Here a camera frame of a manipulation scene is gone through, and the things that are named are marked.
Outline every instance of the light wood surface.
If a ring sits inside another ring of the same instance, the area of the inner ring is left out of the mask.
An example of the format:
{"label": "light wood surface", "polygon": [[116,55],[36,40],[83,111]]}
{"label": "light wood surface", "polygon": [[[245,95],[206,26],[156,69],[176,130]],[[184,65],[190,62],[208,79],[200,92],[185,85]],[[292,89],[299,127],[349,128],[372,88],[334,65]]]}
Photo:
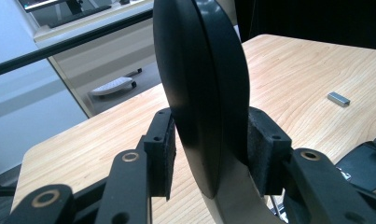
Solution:
{"label": "light wood surface", "polygon": [[[267,112],[293,147],[317,149],[338,161],[376,137],[376,50],[261,35],[244,43],[244,52],[250,105]],[[330,102],[332,91],[351,104]],[[159,85],[31,148],[13,207],[48,184],[67,184],[77,192],[107,176],[113,158],[135,148],[155,112],[167,105]],[[155,223],[213,222],[179,140],[171,200],[154,199],[153,217]]]}

